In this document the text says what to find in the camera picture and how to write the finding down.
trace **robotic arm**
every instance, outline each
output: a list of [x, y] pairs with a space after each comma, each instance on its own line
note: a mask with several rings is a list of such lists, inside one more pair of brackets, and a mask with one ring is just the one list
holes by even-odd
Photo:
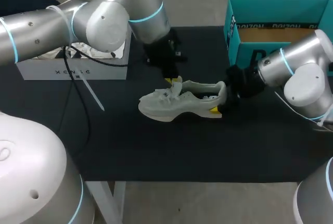
[[[0, 65], [24, 61], [73, 42], [112, 52], [125, 41], [128, 23], [142, 42], [149, 63], [161, 68], [165, 78], [178, 77], [175, 63], [184, 58], [178, 55], [180, 42], [170, 29], [162, 0], [69, 0], [58, 7], [0, 18]], [[265, 86], [284, 86], [284, 95], [296, 112], [316, 122], [331, 123], [333, 96], [327, 78], [331, 62], [332, 43], [324, 32], [316, 30], [255, 66], [229, 68], [226, 73], [230, 96], [247, 98]], [[90, 194], [51, 130], [0, 113], [0, 134], [0, 223], [93, 222], [95, 211]], [[294, 207], [299, 206], [300, 219], [309, 218], [304, 223], [316, 223], [313, 216], [304, 217], [309, 211], [302, 200], [313, 183], [302, 185]], [[317, 204], [321, 203], [326, 204], [318, 199]], [[322, 211], [327, 220], [321, 223], [331, 223], [331, 211], [324, 207]]]
[[112, 52], [125, 41], [129, 23], [150, 63], [161, 68], [164, 77], [178, 77], [179, 40], [170, 30], [162, 0], [68, 0], [58, 7], [3, 17], [0, 22], [0, 65], [73, 42]]
[[260, 60], [258, 64], [241, 70], [233, 66], [227, 70], [234, 94], [247, 98], [260, 93], [265, 86], [284, 86], [284, 95], [293, 109], [313, 121], [333, 115], [326, 113], [333, 104], [327, 71], [333, 62], [333, 45], [322, 30], [301, 41], [281, 48]]

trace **gray floor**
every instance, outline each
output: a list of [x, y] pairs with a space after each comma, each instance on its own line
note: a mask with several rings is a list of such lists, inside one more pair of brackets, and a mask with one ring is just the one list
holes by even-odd
[[[174, 26], [223, 25], [226, 2], [164, 0]], [[295, 189], [295, 183], [131, 182], [124, 224], [294, 224], [291, 201]]]

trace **shoelace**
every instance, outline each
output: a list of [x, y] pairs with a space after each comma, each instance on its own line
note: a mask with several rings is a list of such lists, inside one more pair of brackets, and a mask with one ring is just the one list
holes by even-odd
[[155, 92], [159, 94], [160, 100], [167, 100], [171, 103], [171, 99], [179, 100], [179, 94], [182, 91], [182, 83], [174, 82], [171, 88], [156, 89]]

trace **table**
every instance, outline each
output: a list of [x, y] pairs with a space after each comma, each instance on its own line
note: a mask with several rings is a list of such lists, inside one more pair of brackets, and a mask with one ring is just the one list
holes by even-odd
[[[228, 58], [222, 27], [175, 28], [189, 57], [184, 80], [216, 83]], [[132, 38], [130, 63], [143, 54]], [[70, 81], [23, 81], [15, 67], [0, 68], [0, 109], [42, 123], [71, 154], [85, 143], [86, 118]], [[83, 83], [91, 140], [76, 165], [86, 181], [301, 181], [333, 156], [330, 133], [287, 108], [272, 88], [220, 120], [184, 115], [161, 123], [141, 115], [138, 99], [167, 84], [157, 68], [129, 67], [126, 81], [90, 81], [103, 112]]]

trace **sneaker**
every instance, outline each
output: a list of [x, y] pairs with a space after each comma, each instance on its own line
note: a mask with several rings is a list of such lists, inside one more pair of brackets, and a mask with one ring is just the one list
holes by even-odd
[[200, 84], [193, 81], [182, 82], [178, 77], [171, 88], [157, 89], [140, 98], [139, 110], [151, 119], [171, 122], [184, 112], [192, 112], [201, 117], [221, 118], [217, 106], [227, 99], [227, 89], [223, 81], [217, 84]]

